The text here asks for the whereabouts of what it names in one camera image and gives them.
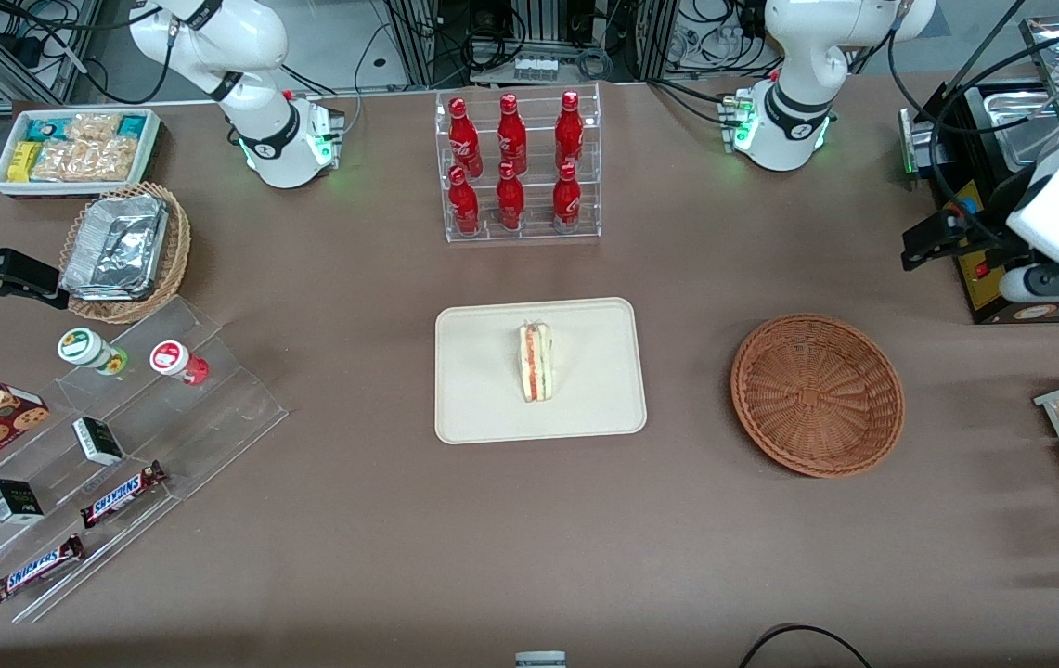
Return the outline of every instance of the white tray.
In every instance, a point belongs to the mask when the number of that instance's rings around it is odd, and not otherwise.
[[[526,402],[525,322],[554,332],[554,398]],[[634,434],[644,380],[632,305],[618,296],[451,308],[434,337],[434,431],[449,445]]]
[[[13,182],[8,181],[6,173],[8,163],[13,160],[13,148],[19,141],[25,138],[30,123],[40,122],[40,120],[74,116],[76,113],[113,113],[130,116],[145,116],[146,126],[142,128],[142,136],[138,140],[138,152],[133,154],[133,165],[129,169],[129,178],[125,181],[87,181],[80,183],[58,183],[58,182]],[[154,154],[154,143],[157,140],[157,132],[161,120],[159,115],[150,109],[140,109],[139,107],[88,107],[88,109],[38,109],[33,111],[21,111],[17,118],[13,119],[11,134],[5,141],[5,148],[0,157],[0,194],[8,195],[11,198],[62,198],[67,196],[97,195],[115,191],[116,187],[136,185],[142,182],[142,177],[146,176],[146,168],[150,163],[150,156]]]

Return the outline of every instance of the bottle cap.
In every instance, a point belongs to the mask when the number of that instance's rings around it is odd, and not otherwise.
[[[186,368],[189,361],[191,351],[180,342],[161,342],[150,354],[150,366],[163,376],[176,375]]]
[[[452,97],[451,102],[447,104],[447,108],[451,109],[452,119],[462,119],[467,116],[467,102],[463,102],[462,97]]]

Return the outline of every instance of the snickers bar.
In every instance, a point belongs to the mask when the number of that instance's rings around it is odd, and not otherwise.
[[[38,559],[26,563],[25,567],[13,572],[8,578],[0,578],[0,601],[15,595],[21,588],[26,586],[26,584],[38,578],[42,578],[42,576],[50,574],[51,571],[65,565],[65,563],[84,561],[85,557],[87,557],[87,554],[84,552],[84,543],[79,541],[78,536],[71,534],[71,537],[67,538],[67,542],[58,545],[56,549],[50,550],[41,555]]]
[[[133,475],[115,490],[109,491],[108,494],[104,495],[104,499],[97,500],[90,507],[80,510],[79,514],[84,516],[84,527],[87,529],[95,527],[101,519],[104,519],[104,516],[121,510],[122,507],[142,495],[144,491],[161,481],[165,481],[165,477],[167,475],[165,475],[164,470],[161,470],[159,462],[155,459],[154,464],[141,469],[138,475]]]

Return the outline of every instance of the sticker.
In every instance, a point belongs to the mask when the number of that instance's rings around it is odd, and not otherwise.
[[[1056,311],[1055,304],[1042,304],[1039,307],[1028,307],[1026,309],[1020,309],[1013,312],[1011,318],[1017,320],[1034,320],[1038,318],[1045,318],[1051,315],[1051,313]]]

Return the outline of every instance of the jar lid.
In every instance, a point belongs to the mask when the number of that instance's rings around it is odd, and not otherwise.
[[[161,342],[154,346],[150,366],[163,376],[174,376],[186,367],[191,351],[180,342]]]
[[[72,364],[88,363],[101,355],[104,342],[95,331],[87,326],[76,326],[58,340],[58,356]]]

